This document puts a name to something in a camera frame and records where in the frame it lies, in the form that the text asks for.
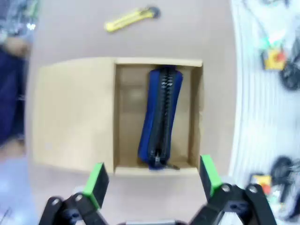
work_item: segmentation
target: open cardboard box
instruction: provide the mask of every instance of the open cardboard box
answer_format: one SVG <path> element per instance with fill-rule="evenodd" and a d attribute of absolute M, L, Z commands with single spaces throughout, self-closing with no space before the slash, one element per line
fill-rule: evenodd
<path fill-rule="evenodd" d="M 149 72 L 176 65 L 183 74 L 171 140 L 170 164 L 150 171 L 137 157 L 145 119 Z M 203 110 L 201 60 L 87 58 L 39 70 L 33 105 L 35 162 L 91 171 L 104 162 L 109 173 L 197 173 Z"/>

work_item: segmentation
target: black wheel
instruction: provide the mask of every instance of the black wheel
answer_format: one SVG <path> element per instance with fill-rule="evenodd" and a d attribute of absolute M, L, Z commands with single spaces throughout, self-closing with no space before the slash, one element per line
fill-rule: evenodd
<path fill-rule="evenodd" d="M 288 62 L 280 71 L 280 79 L 286 89 L 297 90 L 300 88 L 300 69 L 295 64 Z"/>
<path fill-rule="evenodd" d="M 285 184 L 291 173 L 292 160 L 289 157 L 279 157 L 271 169 L 272 185 Z"/>

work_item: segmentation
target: yellow object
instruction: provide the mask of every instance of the yellow object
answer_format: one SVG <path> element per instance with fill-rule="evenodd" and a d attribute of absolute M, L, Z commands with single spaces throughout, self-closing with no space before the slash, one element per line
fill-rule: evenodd
<path fill-rule="evenodd" d="M 105 29 L 108 32 L 114 32 L 116 30 L 124 28 L 132 23 L 137 22 L 137 21 L 140 21 L 140 20 L 143 20 L 146 18 L 157 17 L 158 13 L 159 13 L 159 9 L 156 7 L 138 9 L 138 10 L 134 11 L 133 13 L 127 14 L 116 21 L 107 22 L 105 24 Z"/>
<path fill-rule="evenodd" d="M 264 67 L 265 69 L 278 69 L 283 70 L 286 60 L 278 59 L 278 56 L 282 54 L 281 49 L 269 49 L 264 54 Z"/>
<path fill-rule="evenodd" d="M 269 175 L 254 175 L 253 179 L 254 183 L 259 185 L 271 185 L 272 182 L 272 178 Z"/>

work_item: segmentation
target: blue pencil case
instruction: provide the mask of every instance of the blue pencil case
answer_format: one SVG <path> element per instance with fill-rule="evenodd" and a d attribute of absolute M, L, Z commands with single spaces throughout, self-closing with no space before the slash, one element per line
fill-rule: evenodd
<path fill-rule="evenodd" d="M 174 66 L 150 71 L 147 112 L 138 149 L 138 157 L 150 169 L 168 166 L 172 127 L 182 80 L 182 73 Z"/>

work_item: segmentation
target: cardboard flap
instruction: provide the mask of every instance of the cardboard flap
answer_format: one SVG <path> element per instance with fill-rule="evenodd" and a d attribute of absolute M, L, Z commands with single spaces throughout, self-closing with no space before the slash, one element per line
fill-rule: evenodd
<path fill-rule="evenodd" d="M 91 171 L 105 161 L 113 171 L 114 70 L 111 58 L 40 69 L 32 116 L 35 162 Z"/>

